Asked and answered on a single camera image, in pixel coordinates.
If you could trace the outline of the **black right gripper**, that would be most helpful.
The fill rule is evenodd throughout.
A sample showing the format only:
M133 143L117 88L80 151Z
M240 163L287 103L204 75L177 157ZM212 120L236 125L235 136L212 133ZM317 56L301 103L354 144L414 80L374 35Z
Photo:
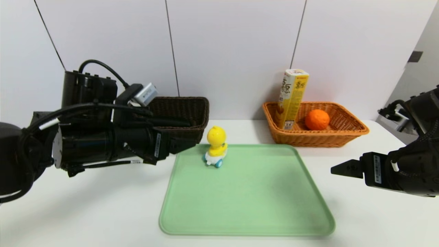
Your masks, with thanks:
M389 154L364 153L331 167L331 174L365 180L367 186L422 197L438 196L438 145L418 145L404 153L394 171Z

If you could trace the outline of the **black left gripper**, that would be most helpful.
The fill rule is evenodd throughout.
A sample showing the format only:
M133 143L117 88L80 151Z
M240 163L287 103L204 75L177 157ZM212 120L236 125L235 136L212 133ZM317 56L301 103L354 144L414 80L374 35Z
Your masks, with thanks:
M169 135L148 125L112 126L112 154L111 160L120 158L140 158L145 164L156 165L164 160L169 153L177 154L194 147L194 139L171 137L169 148L166 141Z

